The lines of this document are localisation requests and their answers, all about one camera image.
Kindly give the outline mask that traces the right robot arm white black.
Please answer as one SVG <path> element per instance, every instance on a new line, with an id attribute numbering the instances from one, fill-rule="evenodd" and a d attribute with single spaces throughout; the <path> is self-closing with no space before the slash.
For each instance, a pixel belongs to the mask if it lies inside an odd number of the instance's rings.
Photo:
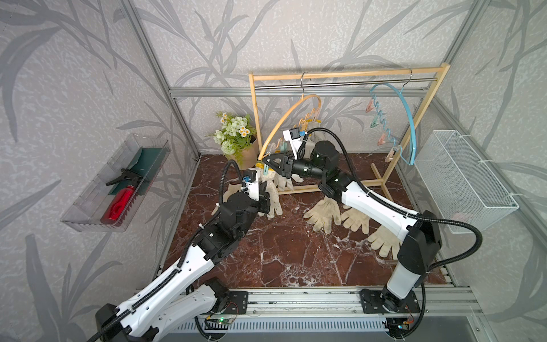
<path id="1" fill-rule="evenodd" d="M 289 141 L 293 148 L 273 155 L 261 153 L 259 160 L 284 178 L 298 175 L 318 179 L 319 190 L 328 198 L 369 216 L 395 235 L 396 241 L 402 245 L 402 254 L 383 289 L 386 299 L 406 299 L 410 291 L 420 285 L 430 271 L 466 259 L 482 246 L 482 233 L 473 225 L 452 219 L 438 219 L 430 212 L 414 212 L 396 205 L 363 185 L 358 180 L 351 160 L 346 161 L 349 172 L 340 169 L 339 159 L 341 156 L 347 157 L 348 153 L 339 137 L 335 137 L 333 141 L 317 142 L 310 158 L 305 158 L 306 143 L 315 132 L 315 129 L 311 129 L 301 134 L 296 128 L 290 129 Z M 434 259 L 442 247 L 440 225 L 469 230 L 475 236 L 474 244 L 457 256 L 436 262 Z"/>

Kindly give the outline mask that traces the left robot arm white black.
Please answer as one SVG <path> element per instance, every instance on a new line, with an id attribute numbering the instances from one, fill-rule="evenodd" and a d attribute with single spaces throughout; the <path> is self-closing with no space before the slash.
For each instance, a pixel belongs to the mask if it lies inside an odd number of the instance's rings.
<path id="1" fill-rule="evenodd" d="M 238 248 L 259 213 L 270 211 L 266 188 L 273 172 L 251 168 L 238 175 L 241 189 L 219 199 L 213 217 L 192 235 L 174 264 L 127 301 L 96 313 L 98 331 L 91 341 L 160 341 L 182 323 L 226 307 L 229 289 L 218 279 L 186 290 Z"/>

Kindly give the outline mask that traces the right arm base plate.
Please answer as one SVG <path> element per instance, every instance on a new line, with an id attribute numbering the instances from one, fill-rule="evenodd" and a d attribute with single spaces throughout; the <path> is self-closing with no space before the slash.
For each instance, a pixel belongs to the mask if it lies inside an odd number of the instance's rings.
<path id="1" fill-rule="evenodd" d="M 359 299 L 365 314 L 419 314 L 421 312 L 413 291 L 404 299 L 399 299 L 387 289 L 361 289 Z"/>

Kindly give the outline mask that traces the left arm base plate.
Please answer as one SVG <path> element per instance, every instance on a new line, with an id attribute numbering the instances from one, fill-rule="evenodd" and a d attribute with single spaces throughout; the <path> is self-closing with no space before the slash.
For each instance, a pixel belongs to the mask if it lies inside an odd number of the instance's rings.
<path id="1" fill-rule="evenodd" d="M 245 314 L 249 304 L 249 292 L 229 291 L 221 296 L 208 314 Z"/>

